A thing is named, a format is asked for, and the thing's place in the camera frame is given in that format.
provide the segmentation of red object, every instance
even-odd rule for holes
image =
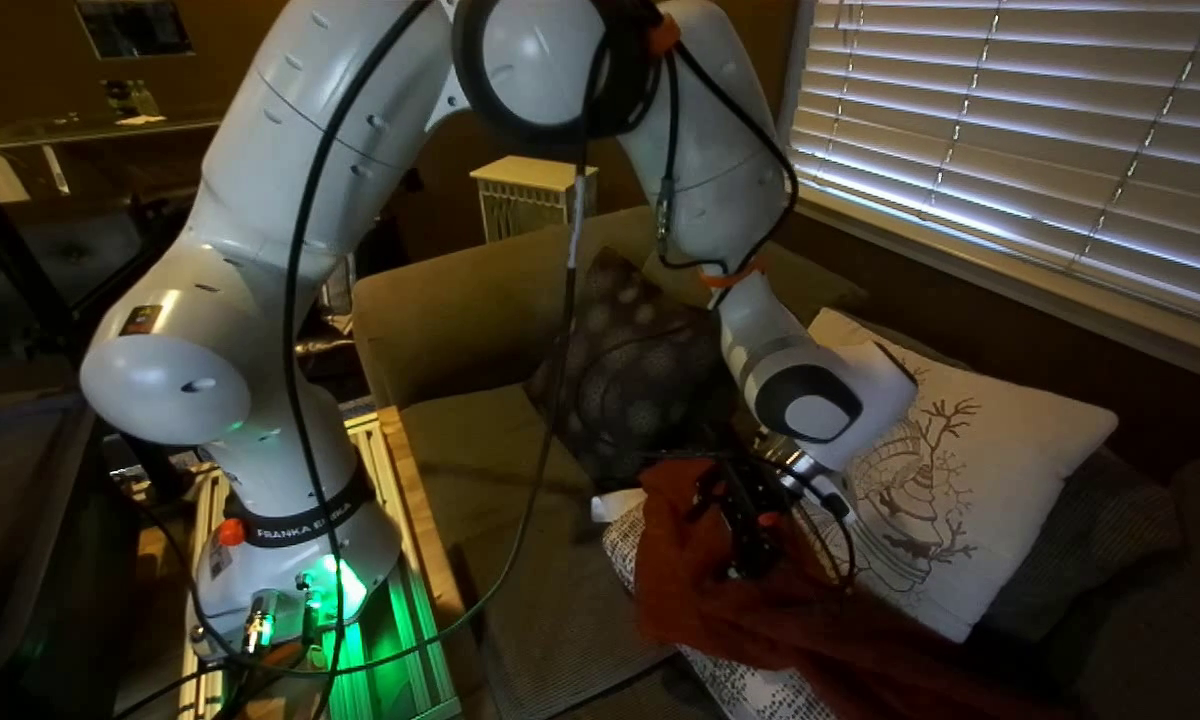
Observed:
[[[222,521],[217,532],[212,532],[217,544],[243,544],[243,537],[249,532],[243,532],[241,517]]]
[[[671,55],[682,43],[682,24],[671,16],[664,16],[652,33],[647,33],[647,55]]]
[[[700,285],[704,285],[710,290],[727,290],[727,288],[736,288],[739,280],[749,280],[756,268],[761,268],[761,264],[753,261],[753,264],[744,264],[744,268],[733,270],[733,275],[700,275]]]

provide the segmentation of green light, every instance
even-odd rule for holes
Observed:
[[[444,643],[417,646],[435,630],[429,585],[401,568],[381,591],[367,595],[361,618],[343,628],[341,669],[367,661],[374,672],[347,672],[332,683],[332,720],[449,720],[460,717],[451,674],[444,665]],[[323,630],[319,655],[328,661],[338,630]]]
[[[352,570],[352,563],[338,563],[332,557],[323,557],[319,563],[313,563],[305,570],[308,581],[308,602],[317,612],[319,628],[338,622],[338,581],[343,581],[343,618],[352,618],[367,595],[363,581]]]

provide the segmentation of gray couch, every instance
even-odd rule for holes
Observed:
[[[515,544],[545,418],[526,396],[559,324],[559,228],[466,246],[355,285],[355,350],[381,405],[401,405],[440,537],[467,595],[495,585]],[[667,295],[700,305],[688,270],[664,270],[643,209],[590,219],[590,250],[618,246]],[[785,246],[761,257],[801,316],[852,306],[864,288]],[[1127,470],[1108,451],[1095,470]],[[1186,547],[1083,591],[1031,646],[997,630],[974,655],[1071,697],[1095,717],[1200,717],[1200,465],[1173,485]],[[634,595],[590,525],[590,474],[557,445],[515,570],[478,618],[473,717],[720,717],[688,665],[636,636]]]

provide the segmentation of black cable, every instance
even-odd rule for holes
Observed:
[[[787,204],[785,213],[767,224],[766,235],[756,235],[756,242],[749,246],[749,257],[736,264],[736,268],[749,268],[756,261],[756,250],[766,246],[766,238],[772,238],[797,213],[797,200],[801,200],[801,176],[787,161],[787,152],[767,136],[767,126],[749,113],[739,109],[710,70],[704,62],[688,53],[688,43],[675,43],[675,55],[688,62],[688,70],[767,149],[767,155],[785,168],[787,176]]]
[[[652,672],[659,672],[659,669],[667,669],[675,661],[682,661],[675,646],[667,646],[664,655],[647,661],[643,669],[634,669],[628,674],[618,674],[618,678],[608,678],[608,683],[602,683],[602,686],[592,686],[584,697],[572,697],[563,708],[551,708],[550,717],[557,720],[557,717],[580,712],[580,708],[590,708],[590,703],[597,703],[597,701],[603,701],[613,691],[623,691],[623,686],[642,683],[643,674],[652,674]]]
[[[290,674],[294,669],[301,669],[308,661],[308,640],[290,640],[290,643],[272,643],[268,655],[296,646],[290,669],[268,669],[268,665],[249,665],[243,674],[236,678],[236,686],[224,691],[222,701],[222,720],[233,720],[243,712],[249,697],[272,686],[279,674]]]
[[[203,595],[195,587],[195,570],[191,570],[191,561],[186,552],[186,544],[171,537],[171,528],[159,521],[159,513],[144,508],[150,525],[159,528],[177,568],[182,568],[182,581],[189,585],[189,595],[191,595],[191,612],[195,612],[195,622],[203,628],[203,636],[224,652],[224,665],[254,665],[249,655],[241,655],[222,630],[217,622],[208,622],[208,612],[203,612]]]
[[[603,43],[597,43],[584,105],[590,105],[590,96],[592,96],[592,82],[602,81],[602,53],[603,53]],[[590,119],[580,119],[580,152],[577,152],[577,176],[580,176],[580,179],[584,179],[584,171],[590,171],[590,152],[584,152],[584,143],[590,143]],[[559,311],[559,340],[563,340],[563,346],[559,346],[557,361],[550,365],[550,386],[551,386],[551,385],[559,379],[559,373],[563,373],[563,350],[567,350],[567,334],[572,334],[567,328],[572,328],[572,316],[577,316],[577,246],[567,246],[567,264],[563,264],[563,298],[559,298],[559,305],[563,305],[563,311]],[[444,622],[435,636],[426,636],[426,640],[417,640],[417,643],[409,643],[409,646],[401,646],[401,652],[390,652],[390,655],[378,655],[378,661],[363,661],[363,665],[332,669],[328,674],[374,672],[374,669],[398,665],[398,661],[404,661],[404,655],[414,655],[414,652],[426,652],[426,646],[432,646],[432,643],[440,643],[440,640],[466,630],[466,628],[467,628],[467,622],[473,622],[473,618],[505,591],[505,585],[511,581],[511,568],[515,568],[522,557],[526,557],[530,525],[533,525],[533,513],[538,513],[545,474],[550,474],[550,460],[551,460],[551,440],[557,440],[551,428],[557,428],[557,422],[559,422],[559,405],[550,405],[550,422],[545,422],[545,434],[542,434],[542,451],[538,451],[533,485],[530,485],[530,490],[526,490],[526,508],[522,508],[522,521],[515,521],[515,537],[511,537],[511,547],[510,547],[500,570],[495,570],[494,585],[484,587],[484,595],[478,595],[473,606],[460,612],[451,622]]]
[[[682,268],[704,268],[714,264],[720,275],[727,275],[727,264],[720,257],[710,261],[671,261],[667,235],[675,228],[675,165],[682,165],[682,61],[667,55],[667,155],[664,155],[664,176],[656,186],[656,261],[671,270]]]
[[[352,113],[352,105],[361,100],[363,82],[374,81],[374,70],[386,62],[386,55],[401,43],[401,37],[414,28],[417,16],[429,10],[429,0],[414,0],[398,18],[394,28],[374,43],[374,53],[363,55],[363,62],[355,67],[355,76],[347,81],[343,96],[338,100],[323,132],[319,132],[319,143],[317,143],[317,155],[308,165],[308,179],[305,179],[305,197],[301,197],[301,209],[296,209],[296,219],[294,219],[294,242],[290,242],[290,268],[286,268],[286,324],[279,324],[279,366],[286,366],[286,396],[290,396],[290,410],[294,410],[294,422],[296,422],[296,434],[301,434],[301,451],[305,451],[305,465],[308,465],[308,478],[313,478],[313,495],[319,502],[319,525],[323,525],[323,537],[328,537],[328,557],[332,557],[332,591],[338,591],[338,636],[332,636],[332,661],[328,661],[328,678],[319,686],[319,701],[317,701],[317,712],[313,717],[323,717],[328,708],[328,697],[332,697],[332,683],[338,683],[338,665],[341,665],[341,652],[343,652],[343,563],[341,563],[341,539],[338,539],[338,528],[332,528],[332,513],[328,513],[328,495],[323,495],[323,485],[319,485],[319,469],[317,469],[317,451],[313,451],[313,432],[305,422],[305,405],[301,405],[301,386],[296,386],[296,365],[294,365],[294,330],[296,330],[296,280],[301,280],[301,250],[308,242],[308,224],[313,224],[313,209],[317,209],[317,186],[323,179],[323,165],[328,165],[328,152]]]
[[[844,537],[844,568],[839,568],[839,585],[837,587],[850,591],[857,585],[857,539],[852,539],[850,521],[839,513],[833,513],[833,517],[837,517],[837,528]]]
[[[837,557],[833,557],[833,544],[830,544],[830,537],[810,521],[810,513],[797,502],[797,517],[803,521],[803,525],[797,525],[797,528],[803,528],[810,532],[810,539],[815,544],[815,552],[833,563]]]

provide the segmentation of cushion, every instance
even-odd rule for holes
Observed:
[[[1078,595],[1156,552],[1182,547],[1176,498],[1115,451],[1094,451],[1064,485],[1041,539],[1000,587],[981,628],[1041,643]]]
[[[837,306],[810,330],[833,350],[877,340],[922,385],[908,418],[844,470],[860,513],[860,587],[961,643],[1024,563],[1064,478],[1112,434],[1115,414],[930,361]]]
[[[667,298],[618,250],[602,250],[580,285],[567,345],[530,379],[557,414],[557,434],[597,478],[597,490],[636,485],[636,470],[686,440],[686,418],[725,373],[718,318]]]
[[[1200,717],[1200,460],[1170,487],[1186,552],[1083,595],[1048,630],[1048,672],[1064,672],[1094,717]]]

